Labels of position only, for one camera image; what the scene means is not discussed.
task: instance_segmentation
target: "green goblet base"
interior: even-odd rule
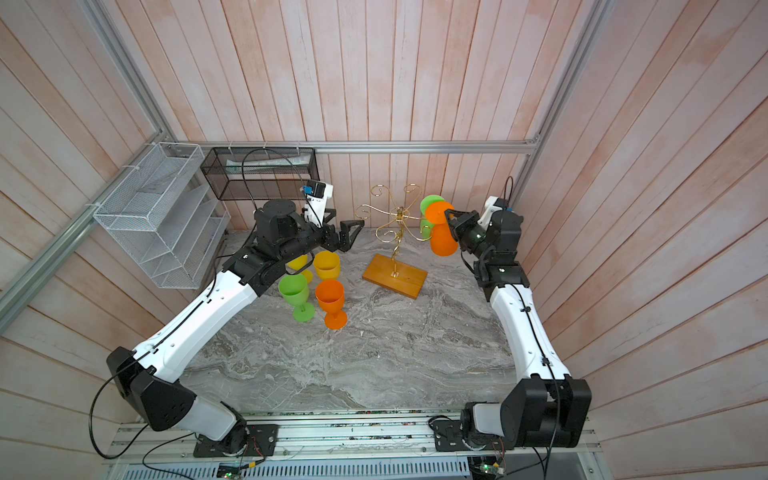
[[[312,303],[304,303],[293,309],[293,318],[297,322],[309,322],[313,316],[315,316],[315,306]]]

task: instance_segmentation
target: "black mounting plate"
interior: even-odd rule
[[[470,452],[477,450],[504,451],[503,445],[513,445],[507,442],[503,437],[496,435],[485,435],[482,433],[470,433],[467,443],[471,449],[462,441],[462,421],[435,419],[432,421],[435,430],[435,449],[438,452]]]
[[[274,455],[278,428],[278,425],[272,424],[248,425],[248,443],[245,452],[234,458],[239,458],[240,456],[260,457],[261,454],[256,451],[255,445],[259,446],[259,450],[264,456],[271,457]],[[216,444],[213,440],[201,437],[197,440],[192,456],[194,458],[223,457],[224,455],[216,448]]]

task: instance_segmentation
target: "orange cup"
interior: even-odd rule
[[[338,280],[323,280],[315,289],[315,296],[320,308],[326,312],[326,326],[331,330],[341,329],[346,325],[344,307],[344,285]]]
[[[446,210],[453,210],[453,205],[449,204],[448,202],[435,202],[427,207],[424,212],[424,217],[428,222],[435,225],[440,225],[447,221],[445,219]]]
[[[435,225],[432,238],[429,239],[432,252],[438,257],[449,257],[458,249],[458,243],[451,237],[451,229],[447,223]]]

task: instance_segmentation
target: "robotic arm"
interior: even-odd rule
[[[153,430],[191,430],[224,455],[240,455],[246,448],[243,417],[223,402],[197,396],[178,379],[230,318],[286,272],[286,263],[317,247],[343,252],[351,248],[363,220],[342,221],[337,233],[329,224],[336,211],[326,209],[333,187],[309,180],[303,189],[303,217],[291,200],[266,202],[254,212],[255,231],[187,308],[135,350],[118,347],[107,358],[118,391]]]
[[[477,257],[469,268],[504,326],[518,372],[518,384],[503,402],[467,404],[465,440],[485,434],[503,436],[513,446],[575,447],[592,394],[554,352],[515,260],[523,217],[497,197],[485,202],[482,216],[456,210],[445,216],[462,252]]]

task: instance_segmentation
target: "green goblet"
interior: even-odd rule
[[[315,306],[307,303],[310,297],[310,289],[306,286],[304,275],[285,275],[277,284],[280,295],[293,305],[293,318],[297,322],[309,322],[315,315]]]

